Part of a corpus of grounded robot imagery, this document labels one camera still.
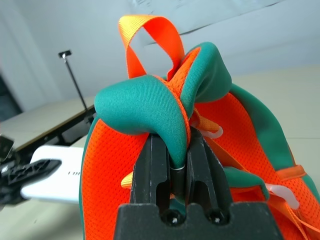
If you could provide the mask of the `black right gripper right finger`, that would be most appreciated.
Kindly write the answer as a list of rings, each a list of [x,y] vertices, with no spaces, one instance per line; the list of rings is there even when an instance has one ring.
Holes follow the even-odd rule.
[[[200,205],[208,218],[228,218],[232,204],[224,169],[194,127],[186,156],[186,205],[190,204]]]

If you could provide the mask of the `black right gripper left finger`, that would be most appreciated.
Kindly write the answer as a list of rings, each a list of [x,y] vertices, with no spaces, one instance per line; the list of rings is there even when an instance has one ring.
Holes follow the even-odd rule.
[[[149,134],[133,167],[131,204],[153,204],[163,214],[170,207],[170,156],[164,141]]]

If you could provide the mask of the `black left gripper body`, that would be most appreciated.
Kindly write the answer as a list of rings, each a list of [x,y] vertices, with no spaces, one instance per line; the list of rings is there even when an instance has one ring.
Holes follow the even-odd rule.
[[[25,201],[21,196],[21,185],[9,185],[11,170],[15,167],[15,162],[10,161],[0,166],[0,207],[16,206]]]

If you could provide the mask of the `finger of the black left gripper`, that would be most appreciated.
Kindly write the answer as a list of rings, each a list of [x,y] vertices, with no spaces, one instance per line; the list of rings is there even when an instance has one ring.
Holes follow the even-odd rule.
[[[62,165],[60,159],[40,159],[35,162],[9,168],[4,173],[5,187],[20,187],[50,176]]]

